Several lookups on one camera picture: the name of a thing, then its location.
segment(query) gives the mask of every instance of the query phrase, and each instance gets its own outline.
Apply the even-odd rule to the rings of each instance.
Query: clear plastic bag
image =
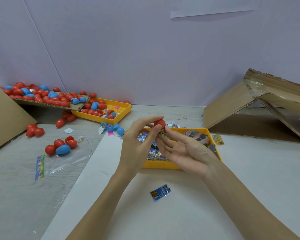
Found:
[[[79,137],[77,141],[77,146],[64,155],[46,155],[44,162],[44,174],[46,176],[86,158],[90,158],[93,155],[89,142],[86,138]]]

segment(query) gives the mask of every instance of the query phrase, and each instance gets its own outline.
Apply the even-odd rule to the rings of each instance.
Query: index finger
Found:
[[[191,137],[188,137],[186,135],[183,135],[177,131],[173,131],[172,129],[170,129],[168,126],[165,127],[165,131],[167,133],[167,136],[169,138],[171,138],[172,140],[174,141],[180,141],[182,142],[183,144],[187,144],[187,143],[191,143],[193,142],[193,138]]]
[[[139,118],[132,123],[129,131],[131,131],[132,135],[137,136],[139,134],[139,131],[142,130],[147,124],[153,123],[163,118],[164,115],[156,115],[156,116]]]

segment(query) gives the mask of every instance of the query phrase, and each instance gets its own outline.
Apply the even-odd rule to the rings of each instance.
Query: person's left hand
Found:
[[[151,131],[144,127],[157,120],[163,119],[163,115],[144,117],[134,121],[130,129],[124,134],[118,172],[136,176],[147,160],[151,144],[162,129],[161,125],[152,127]],[[140,132],[148,133],[144,142],[138,140]]]

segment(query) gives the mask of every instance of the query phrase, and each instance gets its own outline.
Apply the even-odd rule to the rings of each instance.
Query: person's left arm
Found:
[[[161,115],[145,117],[132,123],[129,131],[123,136],[120,162],[116,172],[66,240],[103,239],[124,190],[144,165],[151,144],[162,128],[161,125],[157,125],[148,131],[144,127],[163,117]],[[148,133],[143,143],[138,140],[139,132],[142,131]]]

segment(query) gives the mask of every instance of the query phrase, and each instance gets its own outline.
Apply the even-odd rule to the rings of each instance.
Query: yellow tray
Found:
[[[88,114],[88,113],[82,113],[79,111],[72,110],[71,112],[80,118],[96,121],[99,123],[104,122],[107,124],[115,125],[131,111],[131,104],[107,100],[107,99],[103,99],[103,98],[96,98],[96,100],[97,101],[104,100],[105,104],[107,105],[107,109],[112,109],[116,113],[116,117],[113,120],[110,120],[110,119],[107,119],[104,117],[99,117],[99,116],[95,116],[95,115]]]
[[[208,135],[208,137],[210,138],[209,145],[213,144],[212,136],[208,129],[204,129],[204,128],[171,128],[171,129],[173,131],[177,131],[183,135],[185,134],[185,131],[187,131],[187,130],[191,130],[191,129],[196,130],[198,132]],[[222,161],[217,147],[216,147],[216,153],[218,154],[218,157]],[[171,161],[148,161],[148,160],[143,165],[143,168],[181,169]]]

